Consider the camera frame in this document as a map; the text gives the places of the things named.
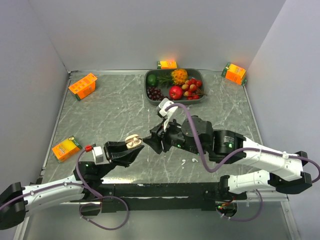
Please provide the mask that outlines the orange juice box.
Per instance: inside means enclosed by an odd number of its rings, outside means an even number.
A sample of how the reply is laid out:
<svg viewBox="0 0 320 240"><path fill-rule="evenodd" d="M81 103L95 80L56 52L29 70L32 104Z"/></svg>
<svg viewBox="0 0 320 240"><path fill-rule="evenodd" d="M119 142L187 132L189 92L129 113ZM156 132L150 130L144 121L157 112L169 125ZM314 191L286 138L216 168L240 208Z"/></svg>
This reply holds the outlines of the orange juice box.
<svg viewBox="0 0 320 240"><path fill-rule="evenodd" d="M97 79L93 73L89 73L82 79L71 84L68 89L78 101L81 101L96 90Z"/></svg>
<svg viewBox="0 0 320 240"><path fill-rule="evenodd" d="M59 163L65 162L82 149L80 143L72 135L52 148L53 155Z"/></svg>
<svg viewBox="0 0 320 240"><path fill-rule="evenodd" d="M177 69L178 65L176 61L158 61L157 69Z"/></svg>
<svg viewBox="0 0 320 240"><path fill-rule="evenodd" d="M224 67L221 76L241 86L244 86L247 83L247 71L230 62Z"/></svg>

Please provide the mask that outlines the orange juice box far left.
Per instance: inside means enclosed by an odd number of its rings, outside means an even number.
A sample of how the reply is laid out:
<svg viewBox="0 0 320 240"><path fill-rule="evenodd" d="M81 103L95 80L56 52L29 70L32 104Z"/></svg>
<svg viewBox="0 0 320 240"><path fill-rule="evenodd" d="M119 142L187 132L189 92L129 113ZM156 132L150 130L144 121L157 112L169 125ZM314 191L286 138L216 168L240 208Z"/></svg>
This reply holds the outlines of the orange juice box far left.
<svg viewBox="0 0 320 240"><path fill-rule="evenodd" d="M78 101L81 101L96 90L97 79L93 73L89 73L82 79L71 84L68 89Z"/></svg>

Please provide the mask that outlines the orange juice box near left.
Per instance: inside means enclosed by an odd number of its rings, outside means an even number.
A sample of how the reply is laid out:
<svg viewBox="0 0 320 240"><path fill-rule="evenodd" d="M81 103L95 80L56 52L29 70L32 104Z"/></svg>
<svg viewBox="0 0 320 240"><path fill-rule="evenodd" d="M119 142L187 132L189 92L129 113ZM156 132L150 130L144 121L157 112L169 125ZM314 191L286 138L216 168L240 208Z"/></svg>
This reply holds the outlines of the orange juice box near left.
<svg viewBox="0 0 320 240"><path fill-rule="evenodd" d="M59 163L65 162L82 149L80 143L72 135L52 148L53 155Z"/></svg>

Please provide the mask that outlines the green lime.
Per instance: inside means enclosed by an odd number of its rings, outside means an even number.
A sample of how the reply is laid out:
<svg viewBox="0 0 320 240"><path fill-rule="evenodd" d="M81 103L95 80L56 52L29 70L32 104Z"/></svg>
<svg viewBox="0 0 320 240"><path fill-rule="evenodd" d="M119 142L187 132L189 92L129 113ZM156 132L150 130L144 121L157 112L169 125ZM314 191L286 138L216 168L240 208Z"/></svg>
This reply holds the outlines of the green lime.
<svg viewBox="0 0 320 240"><path fill-rule="evenodd" d="M157 82L158 82L158 79L157 79L157 76L154 75L154 74L150 74L148 77L147 77L147 84L149 86L156 86L157 85Z"/></svg>

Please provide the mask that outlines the red apple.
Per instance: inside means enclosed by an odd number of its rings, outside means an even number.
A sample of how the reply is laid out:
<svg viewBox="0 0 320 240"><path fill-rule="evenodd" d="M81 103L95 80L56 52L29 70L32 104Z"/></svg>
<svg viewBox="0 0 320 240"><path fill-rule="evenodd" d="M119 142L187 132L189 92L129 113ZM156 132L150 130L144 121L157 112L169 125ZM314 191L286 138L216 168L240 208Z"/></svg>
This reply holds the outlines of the red apple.
<svg viewBox="0 0 320 240"><path fill-rule="evenodd" d="M180 100L184 92L180 86L172 86L169 90L169 96L172 100Z"/></svg>

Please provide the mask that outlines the pink earbuds charging case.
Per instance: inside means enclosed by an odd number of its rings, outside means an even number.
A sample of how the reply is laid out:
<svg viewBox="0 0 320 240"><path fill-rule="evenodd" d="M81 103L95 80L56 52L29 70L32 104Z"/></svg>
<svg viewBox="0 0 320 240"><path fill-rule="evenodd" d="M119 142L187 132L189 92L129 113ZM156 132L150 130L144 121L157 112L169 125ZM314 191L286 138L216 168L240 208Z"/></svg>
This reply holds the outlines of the pink earbuds charging case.
<svg viewBox="0 0 320 240"><path fill-rule="evenodd" d="M142 139L138 134L132 134L125 138L125 145L128 150L136 148L142 144Z"/></svg>

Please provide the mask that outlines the dark purple grape bunch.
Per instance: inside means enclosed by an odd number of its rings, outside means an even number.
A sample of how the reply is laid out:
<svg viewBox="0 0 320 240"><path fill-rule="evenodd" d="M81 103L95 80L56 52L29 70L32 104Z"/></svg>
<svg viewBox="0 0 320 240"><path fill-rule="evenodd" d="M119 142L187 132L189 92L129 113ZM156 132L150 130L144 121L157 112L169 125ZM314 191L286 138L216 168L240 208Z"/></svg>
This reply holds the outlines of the dark purple grape bunch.
<svg viewBox="0 0 320 240"><path fill-rule="evenodd" d="M172 99L170 96L164 95L162 91L155 86L148 87L146 90L146 95L150 100L153 100L153 101L162 101L165 98L169 100Z"/></svg>

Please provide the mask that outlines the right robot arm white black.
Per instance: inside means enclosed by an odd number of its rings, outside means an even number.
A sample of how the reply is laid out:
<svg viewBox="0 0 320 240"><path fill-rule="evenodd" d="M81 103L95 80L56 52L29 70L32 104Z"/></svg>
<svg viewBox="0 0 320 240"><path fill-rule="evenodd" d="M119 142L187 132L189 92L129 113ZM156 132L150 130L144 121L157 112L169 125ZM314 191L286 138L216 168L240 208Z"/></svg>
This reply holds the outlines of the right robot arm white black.
<svg viewBox="0 0 320 240"><path fill-rule="evenodd" d="M218 193L223 199L230 199L250 190L273 188L275 191L297 195L309 189L312 177L304 172L306 155L303 152L286 153L260 145L249 138L230 131L214 130L211 122L196 115L185 119L182 124L173 120L153 127L143 142L157 154L172 147L199 155L198 146L208 156L202 160L223 164L237 164L256 168L257 171L243 175L224 175L220 178Z"/></svg>

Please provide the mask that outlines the orange juice box far right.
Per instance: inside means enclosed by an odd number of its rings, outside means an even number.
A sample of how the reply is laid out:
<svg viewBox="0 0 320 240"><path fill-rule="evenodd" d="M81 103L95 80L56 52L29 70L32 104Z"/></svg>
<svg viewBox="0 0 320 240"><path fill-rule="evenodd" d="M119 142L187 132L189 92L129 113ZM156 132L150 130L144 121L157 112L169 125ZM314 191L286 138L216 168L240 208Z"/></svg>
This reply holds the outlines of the orange juice box far right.
<svg viewBox="0 0 320 240"><path fill-rule="evenodd" d="M244 86L247 83L247 71L230 62L224 67L221 76L241 86Z"/></svg>

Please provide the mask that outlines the small pineapple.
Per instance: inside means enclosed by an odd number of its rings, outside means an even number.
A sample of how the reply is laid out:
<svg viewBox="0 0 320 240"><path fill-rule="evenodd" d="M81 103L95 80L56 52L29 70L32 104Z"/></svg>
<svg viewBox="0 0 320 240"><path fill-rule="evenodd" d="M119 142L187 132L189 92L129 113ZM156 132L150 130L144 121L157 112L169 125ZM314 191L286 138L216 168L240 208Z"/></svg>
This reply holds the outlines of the small pineapple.
<svg viewBox="0 0 320 240"><path fill-rule="evenodd" d="M189 79L185 69L180 68L174 71L160 74L157 81L160 86L182 86Z"/></svg>

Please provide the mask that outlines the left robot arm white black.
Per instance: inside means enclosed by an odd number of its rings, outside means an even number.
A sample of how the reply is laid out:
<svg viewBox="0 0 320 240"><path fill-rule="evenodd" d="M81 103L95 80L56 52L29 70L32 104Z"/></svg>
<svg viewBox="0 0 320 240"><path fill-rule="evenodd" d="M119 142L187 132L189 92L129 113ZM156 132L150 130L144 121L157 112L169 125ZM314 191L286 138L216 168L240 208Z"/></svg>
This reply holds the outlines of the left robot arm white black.
<svg viewBox="0 0 320 240"><path fill-rule="evenodd" d="M117 166L129 167L143 148L138 137L132 141L108 141L104 147L87 145L80 154L91 152L93 161L77 160L72 175L45 184L11 184L0 195L1 230L13 228L30 215L65 202L102 201L105 199L99 192L102 178Z"/></svg>

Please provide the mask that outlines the orange juice box back centre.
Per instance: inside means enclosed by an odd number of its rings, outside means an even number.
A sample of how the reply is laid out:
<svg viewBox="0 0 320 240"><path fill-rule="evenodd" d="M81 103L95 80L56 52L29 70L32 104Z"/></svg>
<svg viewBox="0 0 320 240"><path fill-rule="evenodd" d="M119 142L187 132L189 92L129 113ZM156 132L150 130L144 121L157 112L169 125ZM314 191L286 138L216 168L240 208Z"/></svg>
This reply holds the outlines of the orange juice box back centre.
<svg viewBox="0 0 320 240"><path fill-rule="evenodd" d="M178 65L176 61L158 61L157 69L177 69Z"/></svg>

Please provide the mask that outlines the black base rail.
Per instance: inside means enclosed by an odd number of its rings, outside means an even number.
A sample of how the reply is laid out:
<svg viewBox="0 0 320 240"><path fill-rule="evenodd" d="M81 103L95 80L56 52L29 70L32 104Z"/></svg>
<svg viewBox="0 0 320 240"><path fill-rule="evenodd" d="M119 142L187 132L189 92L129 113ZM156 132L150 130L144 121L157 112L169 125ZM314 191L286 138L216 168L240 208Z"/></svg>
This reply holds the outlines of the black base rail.
<svg viewBox="0 0 320 240"><path fill-rule="evenodd" d="M122 199L130 211L215 211L218 202L247 199L244 192L234 194L220 190L217 182L94 183L90 187L103 196Z"/></svg>

